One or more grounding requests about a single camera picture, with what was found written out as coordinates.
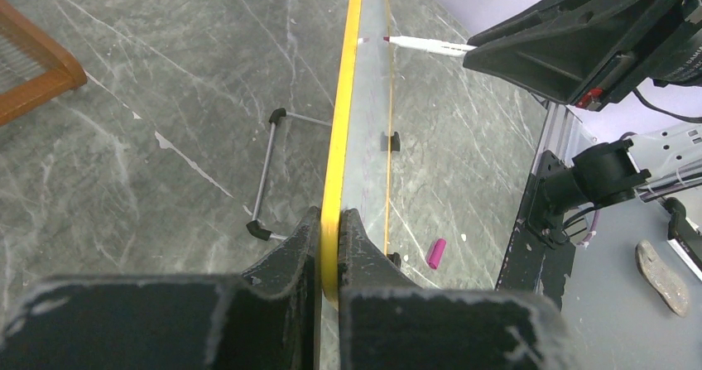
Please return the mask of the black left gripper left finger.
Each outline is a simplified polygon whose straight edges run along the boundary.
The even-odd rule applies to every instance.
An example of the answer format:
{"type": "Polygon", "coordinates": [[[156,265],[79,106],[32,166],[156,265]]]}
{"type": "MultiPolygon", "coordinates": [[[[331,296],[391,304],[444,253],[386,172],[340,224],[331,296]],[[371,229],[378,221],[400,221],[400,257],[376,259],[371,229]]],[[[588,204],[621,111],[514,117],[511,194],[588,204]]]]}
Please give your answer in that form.
{"type": "Polygon", "coordinates": [[[239,273],[63,275],[25,293],[4,369],[316,369],[320,210],[239,273]]]}

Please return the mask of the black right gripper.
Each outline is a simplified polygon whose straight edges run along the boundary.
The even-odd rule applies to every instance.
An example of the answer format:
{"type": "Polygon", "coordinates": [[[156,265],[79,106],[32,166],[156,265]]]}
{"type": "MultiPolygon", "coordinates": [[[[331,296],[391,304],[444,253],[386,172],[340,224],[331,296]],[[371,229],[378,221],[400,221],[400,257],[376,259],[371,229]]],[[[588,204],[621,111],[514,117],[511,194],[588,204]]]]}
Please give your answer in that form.
{"type": "Polygon", "coordinates": [[[645,79],[701,83],[701,0],[541,0],[469,44],[464,68],[599,111],[645,79]]]}

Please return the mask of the magenta marker cap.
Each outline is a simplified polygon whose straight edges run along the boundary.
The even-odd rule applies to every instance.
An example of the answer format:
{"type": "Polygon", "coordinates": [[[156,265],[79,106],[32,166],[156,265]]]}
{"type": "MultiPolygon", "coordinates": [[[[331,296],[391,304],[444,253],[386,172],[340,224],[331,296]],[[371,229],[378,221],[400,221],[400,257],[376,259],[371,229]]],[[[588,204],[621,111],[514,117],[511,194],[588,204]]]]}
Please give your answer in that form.
{"type": "Polygon", "coordinates": [[[440,266],[446,244],[447,242],[445,239],[437,238],[430,246],[430,250],[426,256],[426,264],[430,269],[436,270],[440,266]]]}

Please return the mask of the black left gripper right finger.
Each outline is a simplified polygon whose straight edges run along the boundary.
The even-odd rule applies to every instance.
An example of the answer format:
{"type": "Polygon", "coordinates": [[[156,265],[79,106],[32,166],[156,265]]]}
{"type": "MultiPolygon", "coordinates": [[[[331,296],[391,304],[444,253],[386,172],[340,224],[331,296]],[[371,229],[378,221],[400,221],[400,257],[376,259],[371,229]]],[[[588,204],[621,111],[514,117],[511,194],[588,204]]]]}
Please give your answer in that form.
{"type": "Polygon", "coordinates": [[[339,222],[343,369],[577,369],[555,304],[525,291],[418,286],[370,241],[356,209],[339,222]]]}

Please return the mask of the yellow-framed whiteboard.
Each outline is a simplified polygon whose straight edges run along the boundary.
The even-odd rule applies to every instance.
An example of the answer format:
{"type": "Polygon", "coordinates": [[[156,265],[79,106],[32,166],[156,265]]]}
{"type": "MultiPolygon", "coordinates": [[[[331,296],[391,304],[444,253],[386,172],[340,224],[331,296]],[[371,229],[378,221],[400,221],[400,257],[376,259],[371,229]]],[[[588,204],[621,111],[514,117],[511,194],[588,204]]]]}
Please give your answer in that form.
{"type": "Polygon", "coordinates": [[[337,256],[345,210],[387,252],[392,135],[389,0],[348,0],[320,218],[321,285],[339,306],[337,256]]]}

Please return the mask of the white marker pen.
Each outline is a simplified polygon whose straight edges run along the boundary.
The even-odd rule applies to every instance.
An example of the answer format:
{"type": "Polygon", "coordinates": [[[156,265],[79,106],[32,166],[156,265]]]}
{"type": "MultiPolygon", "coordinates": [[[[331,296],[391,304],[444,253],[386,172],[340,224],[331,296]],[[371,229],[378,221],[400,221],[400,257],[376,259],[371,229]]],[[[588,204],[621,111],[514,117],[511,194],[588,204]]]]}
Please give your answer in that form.
{"type": "Polygon", "coordinates": [[[468,52],[475,50],[475,46],[455,44],[436,39],[418,38],[413,36],[384,36],[383,40],[401,48],[420,50],[436,55],[462,58],[468,52]]]}

